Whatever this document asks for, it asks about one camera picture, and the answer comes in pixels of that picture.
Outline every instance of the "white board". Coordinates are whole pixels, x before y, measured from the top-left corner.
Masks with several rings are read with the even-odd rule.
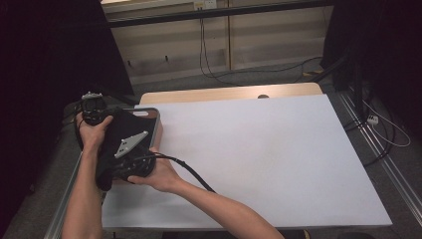
[[[327,96],[159,104],[160,152],[278,228],[390,225]],[[200,183],[173,163],[186,180]],[[176,195],[118,182],[104,228],[221,229]]]

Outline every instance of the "person's left arm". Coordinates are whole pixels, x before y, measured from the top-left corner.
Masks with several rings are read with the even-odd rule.
[[[102,195],[96,185],[96,168],[106,127],[112,117],[96,126],[90,126],[77,115],[84,143],[81,163],[69,199],[62,238],[102,238]]]

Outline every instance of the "hand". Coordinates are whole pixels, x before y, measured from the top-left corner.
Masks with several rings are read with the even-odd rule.
[[[108,116],[105,120],[96,126],[91,126],[83,121],[82,113],[77,115],[77,124],[79,127],[80,135],[84,148],[90,147],[93,149],[100,149],[105,136],[106,129],[111,123],[112,117]]]
[[[151,174],[146,177],[130,176],[127,181],[139,185],[149,185],[158,191],[171,192],[183,179],[177,174],[168,159],[158,158]]]

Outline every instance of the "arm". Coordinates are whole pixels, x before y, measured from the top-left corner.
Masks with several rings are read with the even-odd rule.
[[[131,176],[128,181],[147,184],[159,191],[185,198],[204,211],[237,238],[284,237],[263,217],[248,206],[184,181],[167,159],[159,158],[147,177]]]
[[[96,168],[99,149],[106,127],[112,117],[96,126],[81,123],[80,134],[84,143],[81,164],[69,199],[62,238],[102,238],[102,199],[96,185]],[[77,115],[77,123],[82,121]]]

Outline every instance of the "forearm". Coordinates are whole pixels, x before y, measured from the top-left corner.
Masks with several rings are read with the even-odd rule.
[[[98,150],[85,147],[74,188],[69,199],[62,237],[102,238],[101,192],[95,175]]]
[[[173,193],[200,208],[237,238],[284,238],[248,206],[180,181]]]

